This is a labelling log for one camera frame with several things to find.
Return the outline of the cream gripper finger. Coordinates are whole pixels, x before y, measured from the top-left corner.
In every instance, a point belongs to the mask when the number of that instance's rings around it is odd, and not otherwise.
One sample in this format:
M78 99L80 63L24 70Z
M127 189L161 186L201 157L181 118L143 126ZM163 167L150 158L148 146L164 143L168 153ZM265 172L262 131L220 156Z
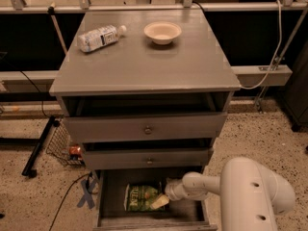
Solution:
M169 198L165 194L160 194L150 205L152 210L157 210L166 206L169 203Z

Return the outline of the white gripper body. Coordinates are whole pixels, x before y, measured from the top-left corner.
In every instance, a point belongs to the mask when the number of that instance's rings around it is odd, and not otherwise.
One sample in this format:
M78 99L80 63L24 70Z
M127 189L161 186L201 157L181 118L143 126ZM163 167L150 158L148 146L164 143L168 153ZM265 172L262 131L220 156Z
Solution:
M178 201L186 197L184 185L180 179L167 179L165 194L171 201Z

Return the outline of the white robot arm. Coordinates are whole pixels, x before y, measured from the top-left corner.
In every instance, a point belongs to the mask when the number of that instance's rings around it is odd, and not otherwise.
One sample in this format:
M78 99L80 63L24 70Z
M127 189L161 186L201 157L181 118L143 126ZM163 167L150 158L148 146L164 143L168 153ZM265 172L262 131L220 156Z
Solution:
M281 175L248 158L229 160L219 176L188 172L167 182L150 205L155 210L171 201L200 201L208 193L220 197L222 231L277 231L275 217L295 206L295 190Z

